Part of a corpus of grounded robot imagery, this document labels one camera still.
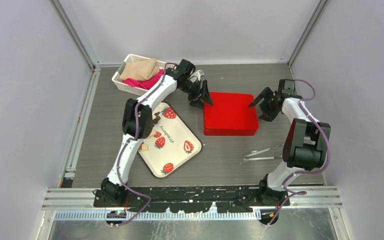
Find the red chocolate box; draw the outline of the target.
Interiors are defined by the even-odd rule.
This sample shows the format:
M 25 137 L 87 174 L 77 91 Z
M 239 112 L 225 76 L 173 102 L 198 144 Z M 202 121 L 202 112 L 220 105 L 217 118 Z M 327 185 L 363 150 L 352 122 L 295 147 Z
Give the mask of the red chocolate box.
M 204 128 L 203 133 L 205 136 L 254 136 L 257 128 Z

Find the red box lid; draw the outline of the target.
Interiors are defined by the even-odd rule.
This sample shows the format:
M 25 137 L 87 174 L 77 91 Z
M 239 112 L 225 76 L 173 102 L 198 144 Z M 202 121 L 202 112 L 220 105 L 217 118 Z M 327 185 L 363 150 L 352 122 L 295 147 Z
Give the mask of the red box lid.
M 207 129 L 259 129 L 256 107 L 249 93 L 211 92 L 213 106 L 205 103 L 203 125 Z

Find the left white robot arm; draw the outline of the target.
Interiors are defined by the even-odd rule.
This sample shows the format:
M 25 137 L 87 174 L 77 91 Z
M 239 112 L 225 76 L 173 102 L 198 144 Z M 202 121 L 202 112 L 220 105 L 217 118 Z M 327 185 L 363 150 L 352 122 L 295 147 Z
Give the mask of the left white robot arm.
M 158 82 L 142 96 L 126 101 L 122 119 L 122 142 L 113 167 L 101 182 L 95 198 L 106 200 L 113 206 L 121 206 L 128 192 L 129 172 L 140 145 L 153 130 L 153 111 L 171 93 L 181 90 L 187 94 L 189 105 L 202 109 L 212 106 L 208 82 L 195 75 L 196 66 L 186 59 L 180 63 L 167 62 Z

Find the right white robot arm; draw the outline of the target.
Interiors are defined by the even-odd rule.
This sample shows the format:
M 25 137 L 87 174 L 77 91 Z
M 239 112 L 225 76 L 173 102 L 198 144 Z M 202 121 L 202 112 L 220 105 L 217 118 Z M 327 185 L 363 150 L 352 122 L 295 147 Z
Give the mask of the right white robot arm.
M 259 118 L 272 122 L 279 114 L 287 116 L 290 128 L 282 146 L 282 162 L 259 183 L 257 198 L 263 205 L 285 199 L 287 187 L 302 174 L 316 174 L 329 161 L 331 126 L 315 118 L 299 95 L 296 81 L 279 80 L 277 90 L 266 87 L 250 103 L 261 110 Z

